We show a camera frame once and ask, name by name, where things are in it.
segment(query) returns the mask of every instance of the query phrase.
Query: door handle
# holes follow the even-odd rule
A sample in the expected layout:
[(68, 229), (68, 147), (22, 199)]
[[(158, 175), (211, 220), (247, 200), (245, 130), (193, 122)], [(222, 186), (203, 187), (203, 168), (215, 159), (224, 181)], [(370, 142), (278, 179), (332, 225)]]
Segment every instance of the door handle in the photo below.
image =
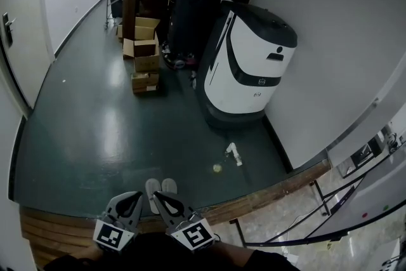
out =
[(6, 30), (6, 35), (7, 35), (7, 41), (8, 41), (8, 46), (13, 45), (13, 34), (11, 34), (11, 24), (14, 23), (16, 18), (14, 18), (12, 21), (8, 20), (8, 13), (5, 13), (3, 15), (3, 24), (4, 24), (4, 29)]

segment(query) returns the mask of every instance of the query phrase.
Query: marble floor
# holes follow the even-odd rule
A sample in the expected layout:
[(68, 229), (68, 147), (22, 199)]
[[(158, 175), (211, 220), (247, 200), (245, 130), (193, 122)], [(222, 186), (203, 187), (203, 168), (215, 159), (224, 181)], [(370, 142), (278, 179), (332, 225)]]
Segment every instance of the marble floor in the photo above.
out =
[[(346, 179), (341, 178), (337, 168), (330, 170), (318, 179), (322, 192), (326, 194), (347, 184), (377, 164), (385, 155), (386, 153), (383, 153)], [(338, 193), (329, 202), (329, 207), (332, 208), (345, 193), (345, 190)], [(263, 242), (283, 232), (294, 223), (297, 217), (309, 213), (320, 204), (321, 200), (316, 194), (315, 187), (308, 186), (267, 207), (245, 215), (239, 218), (245, 240), (247, 242)], [(300, 226), (279, 239), (286, 241), (305, 237), (327, 218), (322, 216), (322, 212), (323, 209), (316, 212)], [(351, 231), (349, 236), (334, 243), (330, 249), (327, 249), (326, 243), (317, 243), (286, 248), (260, 248), (260, 250), (284, 254), (292, 264), (295, 264), (302, 271), (366, 271), (369, 258), (380, 245), (403, 235), (405, 214), (406, 206), (370, 225)], [(214, 226), (213, 230), (223, 242), (242, 245), (235, 225), (222, 223)]]

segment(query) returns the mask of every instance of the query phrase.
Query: metal rail on wall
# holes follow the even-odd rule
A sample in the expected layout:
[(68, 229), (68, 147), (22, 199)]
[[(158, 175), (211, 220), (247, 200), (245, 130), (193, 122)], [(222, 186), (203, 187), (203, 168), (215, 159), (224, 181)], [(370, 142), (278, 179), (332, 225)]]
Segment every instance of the metal rail on wall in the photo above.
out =
[(271, 247), (280, 247), (280, 246), (297, 246), (297, 245), (305, 245), (305, 244), (312, 244), (312, 243), (316, 243), (316, 242), (324, 242), (324, 241), (333, 241), (333, 240), (339, 240), (341, 237), (347, 236), (349, 231), (351, 230), (355, 230), (357, 228), (366, 226), (370, 223), (373, 223), (387, 215), (389, 215), (390, 213), (396, 211), (397, 209), (399, 209), (400, 207), (402, 207), (404, 204), (406, 204), (406, 200), (402, 201), (400, 204), (394, 206), (393, 208), (386, 210), (384, 213), (380, 214), (379, 216), (376, 216), (375, 218), (371, 218), (363, 223), (359, 223), (358, 225), (355, 225), (353, 227), (350, 228), (345, 228), (342, 230), (339, 230), (337, 232), (333, 232), (330, 234), (325, 234), (325, 235), (320, 235), (320, 236), (315, 236), (315, 237), (310, 237), (312, 233), (314, 233), (314, 231), (316, 231), (318, 229), (318, 227), (312, 231), (309, 235), (307, 235), (305, 238), (303, 239), (295, 239), (295, 240), (291, 240), (291, 241), (277, 241), (274, 242), (275, 239), (278, 239), (279, 237), (283, 236), (284, 234), (290, 232), (292, 229), (296, 228), (297, 226), (299, 226), (300, 224), (302, 224), (304, 221), (306, 221), (308, 218), (310, 218), (311, 216), (313, 216), (317, 211), (319, 211), (322, 208), (326, 209), (326, 212), (329, 213), (329, 218), (338, 210), (338, 209), (332, 209), (331, 211), (326, 208), (327, 207), (327, 203), (340, 191), (346, 189), (346, 188), (350, 188), (352, 187), (346, 195), (344, 195), (344, 197), (337, 203), (338, 206), (342, 206), (350, 197), (352, 192), (354, 191), (354, 186), (353, 184), (363, 180), (363, 178), (365, 178), (365, 176), (370, 173), (373, 169), (377, 168), (381, 163), (383, 163), (391, 154), (387, 155), (386, 157), (384, 157), (379, 163), (377, 163), (374, 167), (372, 167), (370, 170), (366, 171), (364, 174), (356, 177), (354, 180), (348, 182), (346, 185), (343, 185), (342, 187), (339, 187), (337, 189), (335, 189), (332, 192), (329, 192), (328, 194), (323, 194), (320, 187), (318, 187), (317, 181), (312, 182), (310, 185), (313, 184), (317, 184), (317, 192), (320, 194), (320, 198), (322, 200), (321, 205), (319, 205), (317, 208), (315, 208), (313, 211), (311, 211), (308, 215), (306, 215), (302, 220), (296, 222), (295, 224), (293, 224), (292, 226), (290, 226), (288, 229), (286, 229), (285, 231), (277, 234), (276, 236), (272, 237), (271, 239), (268, 239), (265, 242), (246, 242), (245, 237), (244, 237), (244, 233), (241, 229), (240, 223), (238, 219), (234, 219), (230, 221), (230, 224), (234, 224), (237, 228), (237, 231), (239, 233), (240, 239), (242, 241), (242, 245), (243, 247), (262, 247), (262, 248), (271, 248)]

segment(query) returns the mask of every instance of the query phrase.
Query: stacked boxes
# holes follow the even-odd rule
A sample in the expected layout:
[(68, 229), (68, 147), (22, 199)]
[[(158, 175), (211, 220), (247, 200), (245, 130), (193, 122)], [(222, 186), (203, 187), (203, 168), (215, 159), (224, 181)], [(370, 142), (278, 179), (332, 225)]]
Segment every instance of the stacked boxes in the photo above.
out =
[[(159, 41), (155, 28), (159, 20), (137, 17), (135, 39), (123, 39), (123, 57), (134, 60), (135, 73), (131, 74), (133, 92), (154, 91), (159, 82)], [(117, 29), (122, 37), (122, 28)]]

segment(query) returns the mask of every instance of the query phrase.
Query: slipper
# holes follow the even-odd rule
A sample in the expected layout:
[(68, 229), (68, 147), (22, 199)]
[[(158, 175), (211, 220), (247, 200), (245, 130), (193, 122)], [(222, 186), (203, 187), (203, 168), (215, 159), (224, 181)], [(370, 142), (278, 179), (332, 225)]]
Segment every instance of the slipper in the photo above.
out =
[[(176, 185), (176, 182), (172, 178), (166, 178), (165, 180), (162, 181), (162, 191), (178, 194), (178, 186)], [(173, 208), (167, 202), (166, 207), (173, 214), (178, 212), (177, 209)]]
[(150, 202), (150, 207), (151, 207), (152, 213), (159, 215), (159, 210), (157, 208), (157, 205), (154, 202), (155, 191), (160, 191), (160, 183), (157, 179), (150, 178), (145, 183), (145, 192), (147, 193), (148, 201)]

